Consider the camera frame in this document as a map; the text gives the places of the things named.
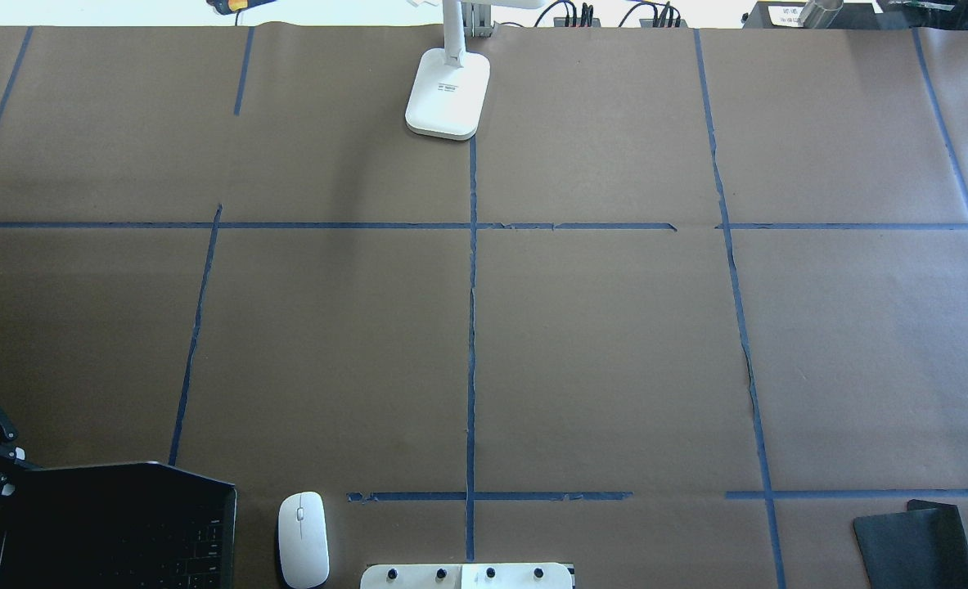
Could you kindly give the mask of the grey laptop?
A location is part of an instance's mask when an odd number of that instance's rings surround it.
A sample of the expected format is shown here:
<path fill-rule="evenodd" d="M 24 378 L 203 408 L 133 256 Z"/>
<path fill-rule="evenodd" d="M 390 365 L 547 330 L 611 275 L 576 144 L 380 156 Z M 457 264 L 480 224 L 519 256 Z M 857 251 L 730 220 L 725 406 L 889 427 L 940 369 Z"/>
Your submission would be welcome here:
<path fill-rule="evenodd" d="M 232 588 L 236 485 L 155 461 L 13 480 L 0 588 Z"/>

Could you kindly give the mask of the black mouse pad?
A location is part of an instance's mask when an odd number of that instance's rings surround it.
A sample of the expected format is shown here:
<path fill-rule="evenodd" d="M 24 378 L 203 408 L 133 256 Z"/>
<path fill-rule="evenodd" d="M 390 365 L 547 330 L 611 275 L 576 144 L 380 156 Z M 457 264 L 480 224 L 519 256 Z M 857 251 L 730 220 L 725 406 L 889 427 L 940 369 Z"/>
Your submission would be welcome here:
<path fill-rule="evenodd" d="M 968 540 L 955 504 L 912 499 L 906 510 L 853 520 L 871 588 L 968 588 Z"/>

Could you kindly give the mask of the white computer mouse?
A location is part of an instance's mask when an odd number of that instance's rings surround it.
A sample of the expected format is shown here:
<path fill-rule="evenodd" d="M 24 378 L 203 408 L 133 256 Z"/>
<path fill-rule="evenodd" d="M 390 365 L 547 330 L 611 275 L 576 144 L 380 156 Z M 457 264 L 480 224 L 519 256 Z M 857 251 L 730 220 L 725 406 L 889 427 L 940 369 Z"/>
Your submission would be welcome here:
<path fill-rule="evenodd" d="M 277 549 L 282 581 L 290 588 L 315 588 L 329 579 L 329 537 L 318 492 L 293 493 L 281 501 Z"/>

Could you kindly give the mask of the white desk lamp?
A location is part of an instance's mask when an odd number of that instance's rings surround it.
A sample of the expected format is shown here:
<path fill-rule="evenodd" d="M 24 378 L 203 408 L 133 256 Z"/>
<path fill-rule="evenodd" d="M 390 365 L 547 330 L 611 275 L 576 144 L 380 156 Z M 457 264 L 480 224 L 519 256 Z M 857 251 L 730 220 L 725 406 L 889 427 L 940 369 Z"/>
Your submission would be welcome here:
<path fill-rule="evenodd" d="M 415 82 L 405 110 L 410 131 L 424 137 L 467 141 L 479 129 L 481 111 L 490 79 L 488 57 L 469 52 L 467 38 L 479 26 L 466 15 L 473 5 L 502 5 L 517 10 L 536 10 L 541 1 L 439 1 L 443 13 L 443 46 L 421 56 Z"/>

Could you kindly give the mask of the black power adapter box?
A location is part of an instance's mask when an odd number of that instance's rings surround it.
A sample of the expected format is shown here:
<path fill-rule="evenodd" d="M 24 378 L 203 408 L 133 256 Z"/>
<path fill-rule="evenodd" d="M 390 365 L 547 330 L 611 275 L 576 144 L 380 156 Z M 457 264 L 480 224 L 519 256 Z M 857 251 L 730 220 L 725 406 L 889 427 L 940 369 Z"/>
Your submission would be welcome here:
<path fill-rule="evenodd" d="M 588 29 L 593 27 L 595 22 L 595 5 L 585 1 L 555 1 L 536 19 L 536 26 L 540 26 L 543 17 L 552 8 L 564 7 L 565 15 L 555 19 L 555 27 L 565 27 L 566 29 Z"/>

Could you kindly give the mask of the black box on desk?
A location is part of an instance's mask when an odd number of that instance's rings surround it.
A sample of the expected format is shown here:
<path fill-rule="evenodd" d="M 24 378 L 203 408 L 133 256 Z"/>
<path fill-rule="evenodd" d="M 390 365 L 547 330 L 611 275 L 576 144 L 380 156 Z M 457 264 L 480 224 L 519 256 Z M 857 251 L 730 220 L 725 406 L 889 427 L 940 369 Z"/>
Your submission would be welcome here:
<path fill-rule="evenodd" d="M 800 19 L 806 2 L 757 1 L 743 15 L 742 29 L 802 29 Z M 846 2 L 832 18 L 821 26 L 830 30 L 879 30 L 879 15 L 871 3 Z"/>

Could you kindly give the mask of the metal cup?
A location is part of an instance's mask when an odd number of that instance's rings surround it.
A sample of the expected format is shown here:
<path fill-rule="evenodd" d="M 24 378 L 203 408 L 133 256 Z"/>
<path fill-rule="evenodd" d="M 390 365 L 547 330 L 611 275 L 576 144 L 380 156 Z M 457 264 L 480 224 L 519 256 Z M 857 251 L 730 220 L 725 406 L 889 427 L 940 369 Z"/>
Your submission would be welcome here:
<path fill-rule="evenodd" d="M 808 0 L 799 12 L 802 29 L 828 29 L 845 4 L 844 0 Z"/>

